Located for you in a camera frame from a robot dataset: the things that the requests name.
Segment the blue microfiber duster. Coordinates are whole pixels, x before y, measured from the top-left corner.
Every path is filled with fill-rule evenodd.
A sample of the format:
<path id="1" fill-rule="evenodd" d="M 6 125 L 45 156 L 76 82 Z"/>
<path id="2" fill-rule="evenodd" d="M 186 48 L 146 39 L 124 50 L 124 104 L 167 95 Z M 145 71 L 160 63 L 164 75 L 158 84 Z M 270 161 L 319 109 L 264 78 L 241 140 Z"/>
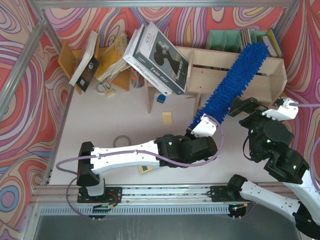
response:
<path id="1" fill-rule="evenodd" d="M 203 115 L 209 115 L 221 124 L 228 114 L 233 100 L 242 96 L 260 70 L 268 53 L 267 46 L 261 42 L 248 44 L 188 127 L 193 129 Z"/>

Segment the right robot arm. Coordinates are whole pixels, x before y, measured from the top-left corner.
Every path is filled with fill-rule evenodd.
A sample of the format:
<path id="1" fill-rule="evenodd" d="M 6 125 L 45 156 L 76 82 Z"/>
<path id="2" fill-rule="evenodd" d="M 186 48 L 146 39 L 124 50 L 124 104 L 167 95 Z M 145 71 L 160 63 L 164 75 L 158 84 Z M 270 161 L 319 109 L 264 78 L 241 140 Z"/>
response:
<path id="1" fill-rule="evenodd" d="M 294 134 L 283 124 L 293 120 L 301 104 L 289 97 L 278 98 L 273 108 L 259 104 L 250 97 L 235 98 L 229 116 L 241 112 L 249 115 L 239 124 L 248 130 L 245 143 L 249 144 L 247 159 L 255 163 L 266 161 L 264 170 L 288 187 L 297 197 L 290 199 L 235 174 L 226 185 L 232 200 L 249 200 L 286 217 L 304 235 L 320 238 L 320 186 L 312 178 L 310 164 L 296 150 L 290 148 Z"/>

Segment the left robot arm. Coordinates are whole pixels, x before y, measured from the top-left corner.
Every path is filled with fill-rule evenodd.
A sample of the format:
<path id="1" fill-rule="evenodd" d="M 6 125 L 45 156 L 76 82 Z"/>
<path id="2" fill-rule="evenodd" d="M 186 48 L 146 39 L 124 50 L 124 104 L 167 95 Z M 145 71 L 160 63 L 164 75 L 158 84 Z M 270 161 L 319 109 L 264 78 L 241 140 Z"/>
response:
<path id="1" fill-rule="evenodd" d="M 100 148 L 90 141 L 83 142 L 78 155 L 76 184 L 85 188 L 90 197 L 100 197 L 105 193 L 101 174 L 111 169 L 201 166 L 218 152 L 212 138 L 216 130 L 214 125 L 195 127 L 185 135 L 166 134 L 145 143 L 116 148 Z"/>

